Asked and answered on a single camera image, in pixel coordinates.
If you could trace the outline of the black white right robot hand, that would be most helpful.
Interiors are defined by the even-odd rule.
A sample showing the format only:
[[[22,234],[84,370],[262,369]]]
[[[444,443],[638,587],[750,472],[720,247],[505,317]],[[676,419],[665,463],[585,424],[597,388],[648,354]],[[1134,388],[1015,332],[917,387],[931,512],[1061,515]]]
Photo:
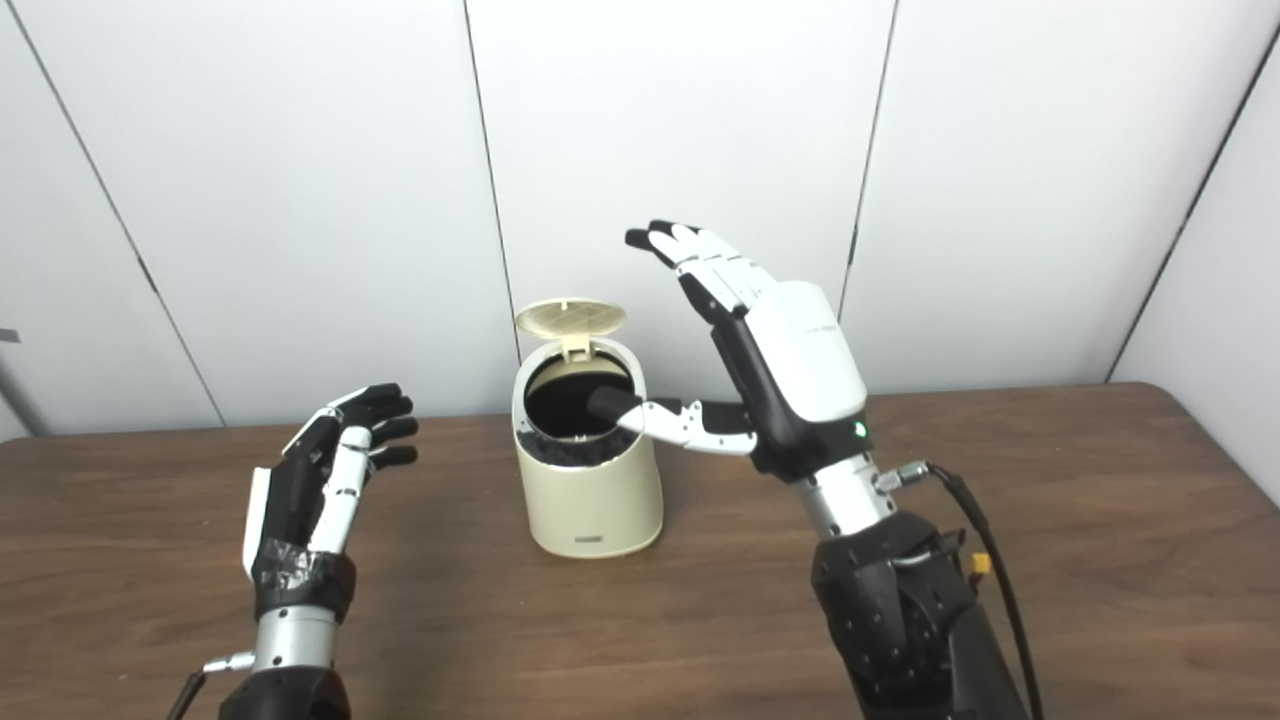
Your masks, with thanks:
[[[691,451],[748,456],[785,482],[870,451],[867,387],[820,287],[776,281],[708,229],[653,220],[625,240],[677,275],[740,400],[599,388],[588,398],[593,416]]]

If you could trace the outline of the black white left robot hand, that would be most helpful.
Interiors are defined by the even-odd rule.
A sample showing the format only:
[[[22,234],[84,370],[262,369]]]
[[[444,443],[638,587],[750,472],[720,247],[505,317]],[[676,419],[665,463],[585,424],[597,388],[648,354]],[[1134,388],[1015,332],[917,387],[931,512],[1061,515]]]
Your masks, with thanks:
[[[349,533],[370,478],[417,460],[397,445],[419,432],[412,411],[399,384],[366,386],[320,407],[274,466],[253,470],[242,565],[256,619],[310,606],[346,620],[357,582]]]

